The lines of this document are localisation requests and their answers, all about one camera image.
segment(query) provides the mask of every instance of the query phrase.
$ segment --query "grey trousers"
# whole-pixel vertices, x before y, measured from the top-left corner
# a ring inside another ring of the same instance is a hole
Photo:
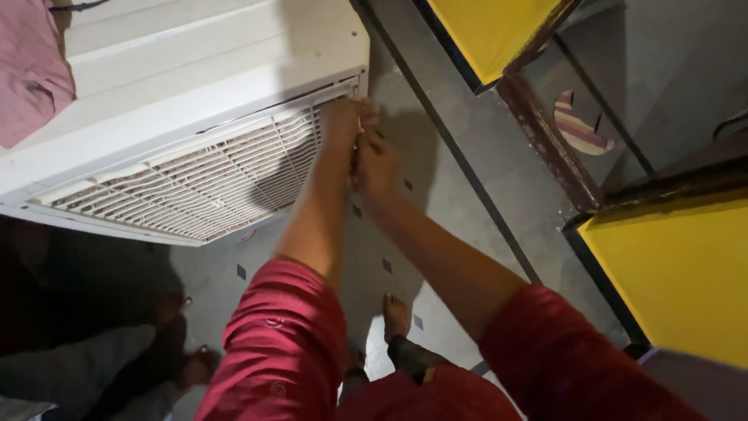
[[[79,421],[94,407],[124,366],[142,354],[156,337],[146,324],[108,330],[93,338],[48,351],[0,358],[0,395],[30,402],[52,402],[45,421]],[[179,399],[164,383],[133,399],[111,421],[162,421]]]

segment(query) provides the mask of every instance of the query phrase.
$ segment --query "forearm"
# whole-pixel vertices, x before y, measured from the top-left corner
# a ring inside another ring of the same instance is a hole
[[[275,257],[290,258],[322,275],[338,291],[343,249],[343,203],[352,147],[326,139],[301,192]]]
[[[527,285],[511,270],[450,234],[401,196],[377,200],[367,208],[377,226],[426,277],[476,341],[498,309]]]

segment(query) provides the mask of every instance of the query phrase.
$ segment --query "person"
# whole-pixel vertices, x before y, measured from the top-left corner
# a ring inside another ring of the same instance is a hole
[[[83,420],[117,373],[143,354],[189,303],[189,298],[168,295],[148,324],[0,358],[0,420]],[[107,420],[162,421],[193,386],[208,383],[215,364],[208,347],[200,347],[172,381],[136,397]]]
[[[337,294],[351,162],[365,214],[425,276],[529,419],[702,420],[561,296],[528,285],[399,196],[396,153],[376,121],[368,100],[323,107],[316,164],[226,326],[226,355],[197,421],[520,419],[493,384],[409,342],[408,310],[391,295],[384,335],[396,371],[369,382],[360,360],[349,362]],[[350,389],[338,406],[343,380]]]

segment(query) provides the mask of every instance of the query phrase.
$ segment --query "pink cloth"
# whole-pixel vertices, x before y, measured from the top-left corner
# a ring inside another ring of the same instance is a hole
[[[73,101],[51,0],[3,0],[0,7],[0,146],[12,148]]]
[[[531,420],[704,419],[547,288],[518,292],[479,345]],[[497,387],[451,366],[437,367],[421,386],[395,372],[335,408],[347,355],[343,312],[316,274],[289,261],[260,268],[224,347],[196,421],[518,419]]]

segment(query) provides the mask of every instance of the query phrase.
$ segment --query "wire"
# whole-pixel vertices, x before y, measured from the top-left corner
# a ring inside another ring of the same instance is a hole
[[[727,120],[720,123],[719,126],[717,126],[716,129],[714,129],[714,134],[711,135],[712,141],[716,142],[720,138],[720,132],[724,130],[725,128],[732,126],[733,124],[740,123],[743,120],[748,120],[748,109],[745,109],[738,113],[735,117],[728,118]]]
[[[86,9],[90,9],[92,7],[96,7],[99,4],[106,3],[109,0],[98,0],[93,1],[91,3],[79,3],[79,4],[71,4],[68,6],[54,6],[50,7],[50,12],[82,12]]]

